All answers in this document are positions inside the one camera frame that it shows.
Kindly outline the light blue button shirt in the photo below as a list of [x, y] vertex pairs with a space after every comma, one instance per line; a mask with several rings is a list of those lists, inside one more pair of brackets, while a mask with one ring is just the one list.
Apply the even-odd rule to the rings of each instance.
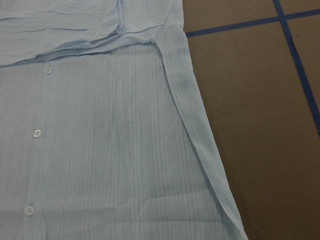
[[1, 1], [0, 237], [247, 239], [182, 1]]

